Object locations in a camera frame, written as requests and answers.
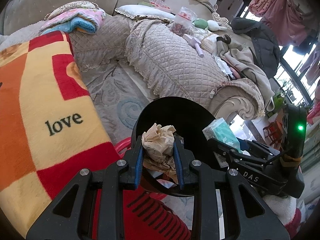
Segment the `black jacket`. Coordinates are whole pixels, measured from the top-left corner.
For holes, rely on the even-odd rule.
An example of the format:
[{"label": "black jacket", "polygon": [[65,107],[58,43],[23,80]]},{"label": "black jacket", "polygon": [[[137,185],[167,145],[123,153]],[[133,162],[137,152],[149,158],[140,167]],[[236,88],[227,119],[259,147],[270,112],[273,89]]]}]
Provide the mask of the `black jacket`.
[{"label": "black jacket", "polygon": [[269,79],[274,77],[280,61],[280,49],[273,31],[263,23],[240,17],[233,19],[231,27],[235,34],[244,33],[251,37],[258,67]]}]

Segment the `lace trim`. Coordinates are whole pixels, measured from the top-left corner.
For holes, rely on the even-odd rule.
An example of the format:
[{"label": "lace trim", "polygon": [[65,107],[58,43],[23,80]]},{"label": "lace trim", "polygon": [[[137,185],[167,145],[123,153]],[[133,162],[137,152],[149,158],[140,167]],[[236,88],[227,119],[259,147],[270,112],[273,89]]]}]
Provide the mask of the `lace trim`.
[{"label": "lace trim", "polygon": [[125,11],[119,10],[118,8],[116,8],[115,11],[117,13],[120,13],[120,14],[132,19],[132,20],[141,20],[141,19],[149,18],[149,19],[154,19],[154,20],[162,20],[162,21],[164,21],[166,23],[173,22],[172,19],[161,17],[161,16],[158,16],[158,15],[142,15],[142,14],[132,15],[132,14],[127,13]]}]

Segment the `blue blanket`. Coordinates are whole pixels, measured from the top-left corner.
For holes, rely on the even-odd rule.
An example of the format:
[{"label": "blue blanket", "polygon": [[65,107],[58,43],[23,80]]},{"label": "blue blanket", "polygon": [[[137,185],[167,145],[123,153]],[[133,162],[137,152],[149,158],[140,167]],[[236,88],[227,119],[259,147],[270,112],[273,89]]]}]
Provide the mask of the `blue blanket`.
[{"label": "blue blanket", "polygon": [[87,34],[94,34],[96,32],[96,27],[92,22],[89,22],[79,16],[76,16],[68,22],[57,24],[51,28],[45,29],[43,32],[41,32],[41,35],[54,31],[63,31],[70,33],[74,29],[77,29],[78,31]]}]

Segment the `crumpled tissue paper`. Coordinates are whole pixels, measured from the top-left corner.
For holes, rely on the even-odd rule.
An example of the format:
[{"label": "crumpled tissue paper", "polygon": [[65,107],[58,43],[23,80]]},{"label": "crumpled tissue paper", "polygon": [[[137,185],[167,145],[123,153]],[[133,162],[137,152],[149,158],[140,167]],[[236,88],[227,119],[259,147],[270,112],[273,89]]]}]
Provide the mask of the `crumpled tissue paper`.
[{"label": "crumpled tissue paper", "polygon": [[162,127],[154,125],[142,134],[142,146],[146,149],[143,166],[153,171],[163,172],[177,183],[177,173],[173,160],[173,133],[172,125]]}]

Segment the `blue gripper pad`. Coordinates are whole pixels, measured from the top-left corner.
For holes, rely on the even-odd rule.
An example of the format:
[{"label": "blue gripper pad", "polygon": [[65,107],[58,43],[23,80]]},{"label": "blue gripper pad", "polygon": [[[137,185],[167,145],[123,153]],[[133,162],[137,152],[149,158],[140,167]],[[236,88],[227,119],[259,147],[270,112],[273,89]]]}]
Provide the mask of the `blue gripper pad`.
[{"label": "blue gripper pad", "polygon": [[242,151],[248,151],[249,150],[249,145],[244,141],[244,140],[242,140],[242,139],[239,139],[239,138],[237,138],[238,139],[238,141],[239,141],[239,143],[240,143],[240,149],[242,150]]},{"label": "blue gripper pad", "polygon": [[176,142],[173,143],[173,159],[174,159],[174,165],[176,167],[178,183],[179,183],[180,189],[183,189],[184,188],[183,167],[181,164],[181,159],[180,159]]},{"label": "blue gripper pad", "polygon": [[135,174],[134,174],[134,188],[137,189],[139,184],[140,184],[140,180],[141,180],[141,173],[142,173],[142,165],[143,165],[143,151],[144,148],[140,147],[139,149],[139,154],[138,154],[138,158],[137,158],[137,163],[136,163],[136,167],[135,167]]}]

